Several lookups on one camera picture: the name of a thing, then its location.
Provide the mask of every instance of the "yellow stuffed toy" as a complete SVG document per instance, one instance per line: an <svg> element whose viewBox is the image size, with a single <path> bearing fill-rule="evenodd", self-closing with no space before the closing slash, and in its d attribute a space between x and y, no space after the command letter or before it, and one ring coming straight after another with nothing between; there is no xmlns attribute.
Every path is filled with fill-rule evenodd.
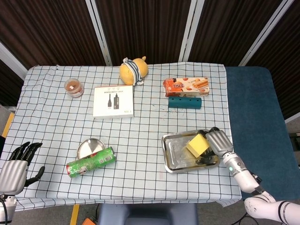
<svg viewBox="0 0 300 225"><path fill-rule="evenodd" d="M120 78L126 85L143 84L143 78L148 73L148 65L145 60L146 56L134 60L123 59L120 66Z"/></svg>

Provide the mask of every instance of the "white box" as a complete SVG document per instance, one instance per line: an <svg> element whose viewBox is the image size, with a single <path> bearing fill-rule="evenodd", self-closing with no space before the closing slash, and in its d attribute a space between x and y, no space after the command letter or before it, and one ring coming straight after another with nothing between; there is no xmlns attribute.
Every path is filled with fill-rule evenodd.
<svg viewBox="0 0 300 225"><path fill-rule="evenodd" d="M132 85L95 88L93 117L104 119L133 116Z"/></svg>

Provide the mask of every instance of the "product box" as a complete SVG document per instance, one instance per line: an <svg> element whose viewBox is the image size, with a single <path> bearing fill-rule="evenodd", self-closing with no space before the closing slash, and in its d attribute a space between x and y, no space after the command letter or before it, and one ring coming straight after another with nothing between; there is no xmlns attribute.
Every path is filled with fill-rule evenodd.
<svg viewBox="0 0 300 225"><path fill-rule="evenodd" d="M133 116L132 85L95 88L93 117L104 119Z"/></svg>
<svg viewBox="0 0 300 225"><path fill-rule="evenodd" d="M206 96L210 92L207 77L165 79L165 96Z"/></svg>

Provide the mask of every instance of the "orange package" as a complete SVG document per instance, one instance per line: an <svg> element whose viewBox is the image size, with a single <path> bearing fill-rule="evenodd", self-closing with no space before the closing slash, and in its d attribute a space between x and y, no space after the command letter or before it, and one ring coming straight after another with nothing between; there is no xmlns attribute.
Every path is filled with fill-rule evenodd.
<svg viewBox="0 0 300 225"><path fill-rule="evenodd" d="M206 96L210 92L207 77L169 78L163 82L165 96Z"/></svg>

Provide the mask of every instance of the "white grid tablecloth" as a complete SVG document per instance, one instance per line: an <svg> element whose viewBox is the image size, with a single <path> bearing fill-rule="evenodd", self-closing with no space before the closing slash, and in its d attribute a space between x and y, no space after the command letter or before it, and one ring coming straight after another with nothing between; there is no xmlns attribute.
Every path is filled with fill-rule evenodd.
<svg viewBox="0 0 300 225"><path fill-rule="evenodd" d="M209 78L210 94L202 107L169 109L162 82L168 77ZM71 98L64 82L77 78L84 95ZM123 84L118 67L36 66L28 71L11 124L0 168L22 143L42 142L29 166L28 178L45 165L39 182L17 197L18 210L74 203L202 203L229 205L241 198L228 170L219 167L171 174L165 170L161 138L195 129L223 129L231 138L226 71L223 65L172 63L149 65L144 85L134 87L134 118L94 119L96 86ZM98 138L117 153L117 162L70 179L66 163L79 144Z"/></svg>

